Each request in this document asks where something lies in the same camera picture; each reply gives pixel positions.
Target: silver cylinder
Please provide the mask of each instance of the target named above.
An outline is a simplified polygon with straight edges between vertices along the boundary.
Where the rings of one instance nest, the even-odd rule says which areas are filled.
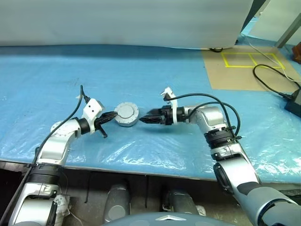
[[[197,207],[187,192],[173,190],[170,192],[169,201],[174,212],[198,214]]]
[[[103,222],[107,223],[130,214],[130,194],[126,185],[113,185],[105,203]]]
[[[15,224],[32,221],[45,226],[50,215],[52,200],[27,199],[24,200]]]

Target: wire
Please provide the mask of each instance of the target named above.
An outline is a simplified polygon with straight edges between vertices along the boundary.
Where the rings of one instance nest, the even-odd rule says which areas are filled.
[[[204,96],[204,97],[210,97],[210,98],[216,100],[216,101],[221,105],[221,107],[222,107],[222,109],[223,109],[223,111],[224,111],[224,113],[225,113],[226,121],[227,121],[228,127],[229,127],[229,129],[230,129],[232,135],[233,135],[234,137],[236,137],[235,134],[233,133],[233,129],[232,129],[232,126],[231,126],[231,122],[230,122],[230,119],[229,119],[227,110],[226,110],[226,108],[225,108],[225,105],[224,105],[223,102],[220,101],[220,99],[218,99],[217,97],[212,96],[212,95],[207,94],[207,93],[189,93],[189,94],[184,94],[184,95],[177,96],[177,97],[173,97],[173,98],[164,98],[164,100],[170,101],[170,100],[177,100],[177,99],[180,99],[180,98],[184,98],[184,97],[192,97],[192,96]]]
[[[84,90],[83,90],[83,97],[84,97],[84,100],[85,100],[86,104],[87,104],[87,103],[89,102],[89,100],[91,99],[90,97],[88,97],[88,96],[85,94]]]
[[[72,113],[71,113],[71,114],[70,114],[63,122],[61,122],[54,130],[52,130],[52,131],[48,134],[48,136],[43,140],[43,142],[42,142],[41,145],[38,147],[38,149],[37,149],[37,151],[36,151],[36,153],[35,153],[35,156],[34,156],[33,161],[32,161],[33,164],[36,162],[36,160],[37,160],[37,158],[38,158],[38,156],[39,156],[39,154],[40,154],[40,152],[41,152],[41,150],[42,150],[44,144],[45,144],[46,141],[49,139],[49,137],[51,137],[51,135],[52,135],[55,131],[57,131],[57,130],[65,123],[65,122],[67,122],[67,121],[68,121],[68,120],[69,120],[69,119],[77,112],[77,110],[79,109],[81,100],[82,100],[83,91],[84,91],[84,90],[83,90],[83,86],[81,85],[81,86],[80,86],[80,96],[79,96],[79,101],[78,101],[78,104],[77,104],[76,108],[74,109],[74,111],[73,111],[73,112],[72,112]],[[18,186],[16,192],[14,193],[12,199],[10,200],[8,206],[6,207],[6,209],[5,209],[5,211],[4,211],[3,215],[2,215],[2,218],[0,219],[0,225],[3,224],[3,221],[4,221],[5,216],[8,214],[8,211],[10,210],[12,204],[14,203],[15,199],[17,198],[17,195],[21,192],[21,189],[23,188],[23,184],[25,183],[25,181],[26,181],[27,177],[29,176],[29,173],[31,172],[31,170],[32,170],[32,166],[30,166],[29,169],[27,170],[27,172],[26,172],[26,174],[24,175],[24,177],[23,177],[21,183],[19,184],[19,186]]]
[[[196,111],[198,108],[203,107],[203,106],[205,106],[205,105],[212,105],[212,104],[219,104],[219,102],[217,102],[217,101],[207,102],[207,103],[203,103],[203,104],[201,104],[201,105],[196,106],[196,107],[189,113],[188,118],[190,118],[190,117],[195,113],[195,111]],[[225,106],[229,107],[229,108],[234,112],[234,114],[235,114],[235,116],[236,116],[236,119],[237,119],[237,127],[236,127],[236,131],[235,131],[235,136],[237,136],[238,133],[239,133],[239,130],[240,130],[240,117],[239,117],[239,114],[238,114],[238,112],[236,111],[236,109],[235,109],[233,106],[231,106],[231,105],[229,105],[229,104],[227,104],[227,103],[225,103],[225,102],[223,102],[223,104],[224,104]]]
[[[273,68],[273,67],[271,67],[271,66],[269,66],[269,65],[260,64],[260,65],[256,65],[256,66],[253,68],[253,75],[255,76],[255,78],[257,78],[257,79],[258,79],[258,80],[259,80],[266,88],[268,88],[269,90],[271,90],[271,91],[273,91],[273,92],[279,94],[280,96],[284,97],[285,99],[289,99],[289,100],[292,99],[292,98],[291,98],[291,95],[285,94],[285,93],[282,93],[282,92],[278,92],[278,91],[274,90],[273,88],[271,88],[270,86],[268,86],[264,81],[262,81],[262,80],[257,76],[257,74],[256,74],[256,72],[255,72],[255,69],[256,69],[257,67],[260,67],[260,66],[268,67],[269,69],[272,69],[273,71],[275,71],[275,72],[277,72],[277,73],[279,73],[279,74],[281,74],[282,76],[285,77],[285,75],[284,75],[283,73],[281,73],[280,71],[276,70],[275,68]],[[294,83],[295,83],[299,88],[301,87],[297,82],[294,81]]]
[[[74,213],[72,213],[72,212],[69,210],[69,208],[68,208],[68,211],[70,212],[70,214],[71,214],[75,219],[77,219],[77,220],[80,222],[81,226],[84,226],[84,224],[83,224],[83,222],[81,221],[81,219],[79,219],[77,216],[75,216]]]
[[[250,45],[253,49],[255,49],[257,52],[261,53],[264,57],[266,57],[267,59],[269,59],[269,60],[272,61],[273,63],[275,63],[275,64],[277,64],[278,66],[280,66],[281,69],[282,69],[282,71],[283,71],[283,75],[284,75],[288,80],[293,81],[293,82],[301,82],[301,80],[298,81],[298,80],[294,80],[294,79],[288,77],[288,76],[286,75],[286,73],[285,73],[285,70],[283,69],[283,67],[282,67],[278,62],[276,62],[275,60],[269,58],[266,54],[264,54],[263,52],[261,52],[261,51],[260,51],[259,49],[257,49],[255,46],[253,46],[253,45],[250,43],[248,37],[247,37],[245,34],[241,34],[241,35],[244,36],[244,37],[246,38],[247,42],[249,43],[249,45]]]
[[[66,189],[65,189],[65,195],[67,194],[67,191],[68,191],[68,185],[69,185],[69,180],[68,180],[68,177],[67,175],[63,172],[63,175],[65,176],[66,178]]]
[[[79,95],[79,101],[78,101],[78,103],[77,103],[77,105],[76,105],[76,108],[74,109],[74,111],[64,120],[64,121],[62,121],[54,130],[52,130],[48,135],[47,135],[47,137],[43,140],[43,142],[41,143],[41,145],[39,146],[39,148],[38,148],[38,151],[37,151],[37,153],[35,154],[35,157],[34,157],[34,159],[33,159],[33,164],[36,162],[36,160],[37,160],[37,158],[38,158],[38,156],[39,156],[39,154],[40,154],[40,152],[41,152],[41,150],[42,150],[42,148],[43,148],[43,146],[44,146],[44,144],[47,142],[47,140],[54,134],[54,132],[55,131],[57,131],[65,122],[67,122],[76,112],[77,112],[77,110],[79,109],[79,106],[80,106],[80,103],[81,103],[81,100],[82,100],[82,98],[83,98],[83,92],[84,92],[84,90],[83,90],[83,86],[82,85],[80,85],[80,95]]]
[[[210,50],[214,53],[220,53],[220,52],[222,52],[223,48],[220,48],[220,49],[210,48]]]

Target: black cable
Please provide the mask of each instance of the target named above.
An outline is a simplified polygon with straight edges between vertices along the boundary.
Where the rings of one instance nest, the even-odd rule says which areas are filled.
[[[84,90],[83,90],[83,97],[84,97],[84,100],[85,100],[86,104],[87,104],[87,103],[89,102],[89,100],[91,99],[90,97],[88,97],[88,96],[85,94]]]
[[[145,185],[145,198],[144,198],[144,207],[147,208],[147,201],[149,198],[149,189],[150,189],[150,176],[146,176],[146,185]]]
[[[226,116],[226,121],[227,121],[227,124],[228,124],[228,127],[232,133],[232,135],[235,137],[235,134],[233,133],[233,129],[232,129],[232,126],[231,126],[231,122],[230,122],[230,119],[229,119],[229,116],[228,116],[228,113],[227,113],[227,110],[225,108],[225,105],[223,104],[222,101],[220,101],[220,99],[218,99],[217,97],[215,96],[212,96],[210,94],[207,94],[207,93],[189,93],[189,94],[184,94],[184,95],[181,95],[181,96],[177,96],[177,97],[173,97],[173,98],[164,98],[165,101],[170,101],[170,100],[177,100],[177,99],[180,99],[180,98],[184,98],[184,97],[192,97],[192,96],[203,96],[203,97],[210,97],[214,100],[216,100],[222,107],[224,113],[225,113],[225,116]]]
[[[33,164],[36,162],[37,157],[38,157],[38,155],[40,154],[40,151],[42,150],[44,144],[45,144],[46,141],[49,139],[49,137],[51,137],[51,135],[53,135],[53,133],[54,133],[55,131],[57,131],[57,130],[65,123],[65,122],[67,122],[67,121],[68,121],[68,120],[69,120],[69,119],[77,112],[77,110],[79,109],[79,106],[80,106],[82,97],[83,97],[83,92],[84,92],[83,86],[81,85],[81,86],[80,86],[80,96],[79,96],[79,101],[78,101],[78,103],[77,103],[76,108],[74,109],[74,111],[73,111],[73,112],[72,112],[72,113],[71,113],[64,121],[62,121],[62,122],[61,122],[61,123],[60,123],[53,131],[51,131],[51,132],[48,134],[48,136],[43,140],[43,142],[41,143],[41,145],[38,147],[38,151],[36,151],[36,153],[35,153],[35,156],[34,156],[33,161],[32,161]],[[8,206],[6,207],[6,209],[5,209],[5,211],[4,211],[3,215],[2,215],[2,217],[1,217],[1,219],[0,219],[0,225],[3,224],[3,221],[4,221],[5,217],[6,217],[6,215],[8,214],[8,212],[9,212],[11,206],[13,205],[15,199],[17,198],[17,196],[18,196],[19,193],[21,192],[21,189],[23,188],[23,184],[25,183],[25,181],[26,181],[27,177],[29,176],[31,170],[32,170],[32,165],[31,165],[31,166],[29,167],[29,169],[27,170],[27,172],[26,172],[25,176],[23,177],[21,183],[19,184],[19,186],[18,186],[16,192],[14,193],[12,199],[10,200]]]
[[[47,142],[47,140],[54,134],[55,131],[57,131],[65,122],[67,122],[76,112],[77,110],[79,109],[79,106],[80,106],[80,103],[81,103],[81,100],[83,98],[83,86],[80,85],[80,95],[79,95],[79,101],[76,105],[76,108],[74,109],[74,111],[64,120],[62,121],[55,129],[53,129],[48,135],[47,137],[42,141],[41,145],[38,147],[38,151],[36,152],[35,156],[34,156],[34,159],[33,159],[33,164],[36,162],[37,160],[37,157],[38,155],[40,154],[44,144]]]
[[[217,102],[217,101],[207,102],[207,103],[203,103],[203,104],[201,104],[201,105],[196,106],[196,107],[189,113],[188,119],[195,113],[195,111],[196,111],[198,108],[203,107],[203,106],[205,106],[205,105],[212,105],[212,104],[219,104],[219,102]],[[229,108],[234,112],[234,114],[236,115],[236,118],[237,118],[237,127],[236,127],[236,131],[235,131],[235,136],[237,136],[238,133],[239,133],[239,130],[240,130],[240,117],[239,117],[239,114],[238,114],[238,112],[236,111],[236,109],[235,109],[233,106],[231,106],[231,105],[229,105],[229,104],[227,104],[227,103],[225,103],[225,102],[223,102],[223,104],[224,104],[225,106],[229,107]]]
[[[210,48],[210,50],[214,53],[220,53],[220,52],[222,52],[223,48],[220,48],[220,49]]]
[[[89,178],[88,178],[88,182],[87,182],[86,200],[85,200],[84,203],[87,203],[88,199],[89,199],[90,183],[91,183],[90,181],[91,181],[92,173],[96,173],[96,172],[95,171],[90,171],[90,173],[89,173]]]
[[[256,74],[256,72],[255,72],[255,69],[256,69],[257,67],[259,67],[259,66],[268,67],[269,69],[272,69],[273,71],[277,72],[278,74],[281,74],[283,77],[286,77],[286,76],[285,76],[282,72],[276,70],[275,68],[273,68],[273,67],[271,67],[271,66],[269,66],[269,65],[259,64],[259,65],[256,65],[256,66],[253,68],[253,75],[254,75],[254,77],[255,77],[256,79],[258,79],[258,80],[259,80],[266,88],[268,88],[269,90],[271,90],[271,91],[277,93],[278,95],[284,97],[285,99],[288,99],[288,100],[292,99],[291,95],[286,94],[286,93],[282,93],[282,92],[278,92],[278,91],[274,90],[273,88],[271,88],[270,86],[268,86],[264,81],[262,81],[262,80],[257,76],[257,74]],[[297,83],[297,82],[295,82],[295,81],[292,81],[292,82],[295,83],[295,84],[298,86],[298,88],[301,88],[301,86],[299,85],[299,83]]]

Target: table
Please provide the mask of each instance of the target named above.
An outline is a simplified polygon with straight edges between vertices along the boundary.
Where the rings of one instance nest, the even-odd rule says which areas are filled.
[[[254,45],[273,42],[252,39]],[[300,73],[301,67],[291,62]],[[301,120],[271,92],[212,90],[200,50],[138,46],[0,47],[0,160],[29,163],[50,127],[75,108],[79,86],[113,111],[133,102],[143,116],[165,105],[159,95],[203,92],[233,105],[240,114],[241,144],[263,182],[299,183]],[[210,101],[190,97],[191,105]],[[230,113],[232,124],[236,123]],[[99,133],[76,140],[67,167],[214,180],[210,150],[193,125],[130,128],[111,121]]]

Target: white cable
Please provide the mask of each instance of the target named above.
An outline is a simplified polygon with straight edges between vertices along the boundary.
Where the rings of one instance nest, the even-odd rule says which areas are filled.
[[[69,210],[69,208],[68,208],[68,211],[70,212],[70,214],[71,214],[75,219],[77,219],[77,220],[80,222],[81,226],[84,226],[84,224],[83,224],[83,222],[81,221],[81,219],[79,219],[77,216],[75,216],[75,215]]]
[[[290,79],[290,78],[286,75],[285,70],[283,69],[283,67],[282,67],[278,62],[276,62],[276,61],[274,61],[273,59],[269,58],[266,54],[262,53],[259,49],[257,49],[256,47],[254,47],[254,46],[250,43],[248,37],[247,37],[245,34],[241,34],[241,35],[243,35],[243,36],[246,38],[247,42],[249,43],[249,45],[250,45],[253,49],[255,49],[257,52],[261,53],[263,56],[265,56],[267,59],[269,59],[269,60],[272,61],[273,63],[275,63],[275,64],[277,64],[278,66],[280,66],[281,69],[282,69],[282,71],[283,71],[283,74],[285,75],[285,77],[286,77],[288,80],[294,81],[294,82],[301,82],[301,80],[298,81],[298,80]]]

